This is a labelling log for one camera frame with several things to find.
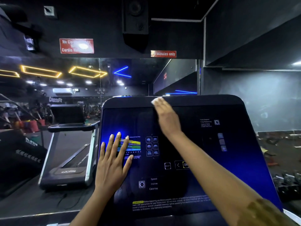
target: ok button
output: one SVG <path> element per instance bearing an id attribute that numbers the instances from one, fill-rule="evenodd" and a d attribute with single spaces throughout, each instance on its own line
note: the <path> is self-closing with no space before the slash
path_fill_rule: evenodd
<path id="1" fill-rule="evenodd" d="M 183 168 L 189 168 L 189 166 L 187 165 L 187 163 L 185 161 L 183 161 Z"/>

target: treadmill console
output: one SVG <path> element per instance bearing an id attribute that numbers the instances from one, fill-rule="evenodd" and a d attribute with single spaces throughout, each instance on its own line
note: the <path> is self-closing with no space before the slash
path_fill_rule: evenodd
<path id="1" fill-rule="evenodd" d="M 210 100 L 216 96 L 220 104 Z M 170 97 L 167 101 L 188 138 L 282 209 L 243 102 L 223 104 L 222 96 L 237 101 L 231 95 Z M 134 155 L 128 175 L 115 193 L 114 212 L 137 219 L 216 210 L 189 164 L 161 132 L 152 99 L 146 97 L 147 103 L 142 103 L 141 98 L 112 98 L 103 106 L 100 142 L 107 143 L 112 133 L 120 131 L 122 138 L 129 135 L 130 139 L 125 159 Z M 117 108 L 111 106 L 111 100 Z"/>

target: treadmill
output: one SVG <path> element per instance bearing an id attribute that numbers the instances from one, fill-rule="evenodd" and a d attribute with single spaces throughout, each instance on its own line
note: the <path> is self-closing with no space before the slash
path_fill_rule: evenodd
<path id="1" fill-rule="evenodd" d="M 58 124 L 48 127 L 52 137 L 40 175 L 39 186 L 47 191 L 87 187 L 93 180 L 92 175 L 96 166 L 100 121 L 93 124 L 85 123 L 80 105 L 52 105 L 51 111 Z M 53 168 L 51 163 L 55 157 L 58 137 L 63 131 L 90 131 L 91 140 L 58 167 Z"/>
<path id="2" fill-rule="evenodd" d="M 131 154 L 134 158 L 100 224 L 227 225 L 189 165 L 161 132 L 151 104 L 154 98 L 116 97 L 102 107 L 99 142 L 108 143 L 110 135 L 119 131 L 122 138 L 129 135 L 124 163 Z M 283 212 L 240 98 L 189 95 L 165 99 L 178 114 L 188 138 Z"/>

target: heart rate chart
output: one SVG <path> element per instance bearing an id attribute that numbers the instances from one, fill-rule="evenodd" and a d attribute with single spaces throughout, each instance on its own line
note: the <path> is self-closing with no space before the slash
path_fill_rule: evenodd
<path id="1" fill-rule="evenodd" d="M 123 143 L 124 143 L 124 139 L 120 139 L 118 150 L 117 150 L 118 152 L 120 151 L 120 148 Z M 126 159 L 130 155 L 134 155 L 134 159 L 139 159 L 141 156 L 141 142 L 140 139 L 138 139 L 137 137 L 130 137 L 124 158 Z"/>

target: warning label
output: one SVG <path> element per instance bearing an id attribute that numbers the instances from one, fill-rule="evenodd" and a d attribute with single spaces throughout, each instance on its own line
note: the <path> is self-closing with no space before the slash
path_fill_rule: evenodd
<path id="1" fill-rule="evenodd" d="M 213 123 L 210 119 L 200 119 L 201 128 L 212 127 Z"/>
<path id="2" fill-rule="evenodd" d="M 171 208 L 173 205 L 210 201 L 207 195 L 133 202 L 133 211 Z"/>

